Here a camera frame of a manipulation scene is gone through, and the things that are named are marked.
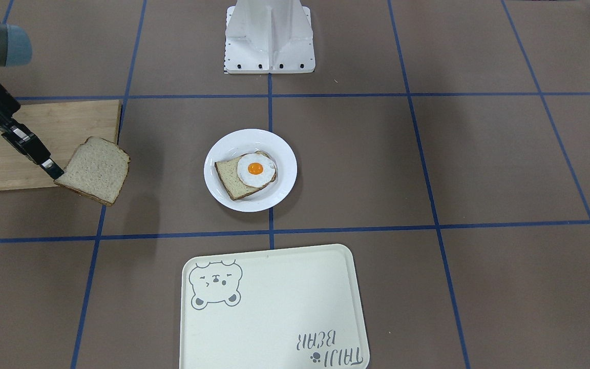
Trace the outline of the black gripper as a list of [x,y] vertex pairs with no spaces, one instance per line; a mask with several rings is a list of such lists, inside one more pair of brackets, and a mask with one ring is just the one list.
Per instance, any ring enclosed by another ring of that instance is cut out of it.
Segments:
[[21,105],[12,94],[0,84],[0,127],[2,137],[20,154],[49,175],[53,180],[64,175],[64,170],[51,157],[51,152],[44,145],[39,136],[35,135],[27,126],[14,119],[13,115],[19,111]]

